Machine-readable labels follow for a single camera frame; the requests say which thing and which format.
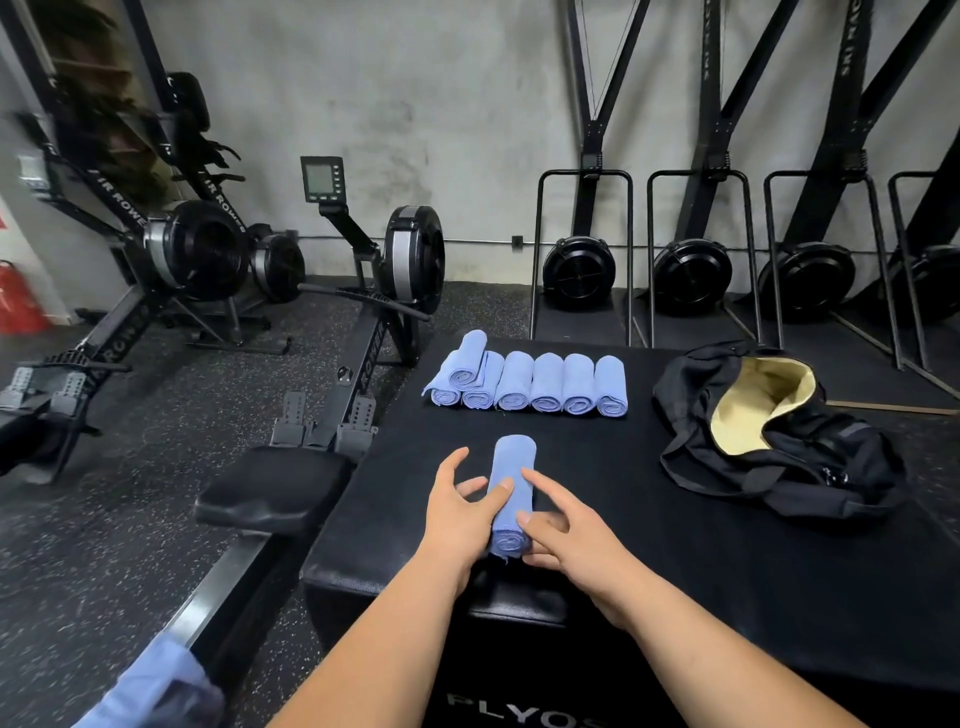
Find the bag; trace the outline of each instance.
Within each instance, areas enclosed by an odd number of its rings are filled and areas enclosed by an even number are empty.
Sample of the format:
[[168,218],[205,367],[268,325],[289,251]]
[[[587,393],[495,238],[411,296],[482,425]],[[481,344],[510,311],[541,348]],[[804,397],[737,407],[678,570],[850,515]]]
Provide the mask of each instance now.
[[676,435],[660,464],[687,490],[826,519],[877,518],[907,499],[889,438],[828,407],[813,370],[780,350],[742,341],[687,352],[654,399]]

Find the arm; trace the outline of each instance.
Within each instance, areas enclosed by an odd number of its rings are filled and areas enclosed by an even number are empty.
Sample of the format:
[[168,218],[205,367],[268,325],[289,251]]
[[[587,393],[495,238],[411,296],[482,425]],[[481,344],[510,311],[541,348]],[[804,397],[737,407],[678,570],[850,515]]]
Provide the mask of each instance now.
[[563,571],[626,629],[691,728],[853,728],[863,723],[641,564],[595,511],[524,471],[561,514],[521,514],[530,565]]
[[453,602],[490,538],[493,516],[513,489],[508,480],[482,500],[465,496],[487,484],[454,487],[460,448],[437,470],[420,548],[330,650],[270,722],[269,728],[419,726],[444,649]]

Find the monitor screen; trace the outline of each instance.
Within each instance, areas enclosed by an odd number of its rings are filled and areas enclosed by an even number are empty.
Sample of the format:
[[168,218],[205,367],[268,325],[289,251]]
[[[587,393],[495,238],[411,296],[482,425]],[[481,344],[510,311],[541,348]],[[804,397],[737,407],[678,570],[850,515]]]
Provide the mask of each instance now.
[[332,195],[333,168],[329,164],[307,164],[306,184],[311,194]]

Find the fire extinguisher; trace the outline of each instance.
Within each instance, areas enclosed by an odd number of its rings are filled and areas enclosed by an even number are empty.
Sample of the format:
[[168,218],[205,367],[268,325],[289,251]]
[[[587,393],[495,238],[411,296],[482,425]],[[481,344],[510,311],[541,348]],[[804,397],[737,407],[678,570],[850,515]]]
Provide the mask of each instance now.
[[50,322],[36,303],[27,281],[8,260],[0,260],[0,333],[37,333]]

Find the rolled towel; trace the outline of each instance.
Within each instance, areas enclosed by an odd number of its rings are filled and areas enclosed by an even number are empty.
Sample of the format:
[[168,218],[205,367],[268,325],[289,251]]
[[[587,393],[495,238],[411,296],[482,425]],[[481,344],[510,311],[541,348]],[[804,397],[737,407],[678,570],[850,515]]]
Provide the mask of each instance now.
[[581,353],[564,359],[564,411],[585,415],[593,409],[593,362]]
[[451,387],[462,392],[477,379],[486,347],[487,334],[479,328],[464,334],[464,340],[460,342],[460,349],[456,351],[457,358],[450,372]]
[[441,407],[449,407],[460,401],[460,390],[454,389],[450,385],[450,373],[453,371],[453,365],[457,360],[457,350],[446,355],[444,363],[440,365],[440,370],[434,376],[430,383],[423,387],[420,392],[422,397],[427,392],[430,393],[430,399],[434,404]]
[[601,356],[593,370],[593,395],[597,411],[604,417],[627,414],[627,377],[623,362],[615,356]]
[[483,352],[483,363],[476,381],[464,390],[464,404],[470,409],[490,409],[496,385],[503,374],[503,356],[497,352]]
[[518,559],[530,548],[530,537],[516,523],[516,512],[530,513],[534,509],[534,489],[520,474],[520,468],[533,468],[537,456],[537,443],[526,435],[507,435],[496,441],[493,448],[493,467],[490,471],[490,488],[495,488],[505,477],[514,479],[514,491],[507,504],[493,518],[490,538],[490,553]]
[[503,374],[493,399],[500,409],[523,409],[530,403],[530,385],[534,379],[534,357],[526,352],[510,352],[503,362]]
[[74,728],[215,728],[224,706],[197,658],[160,632]]
[[554,353],[545,353],[534,362],[534,381],[530,403],[538,412],[560,412],[564,408],[564,361]]

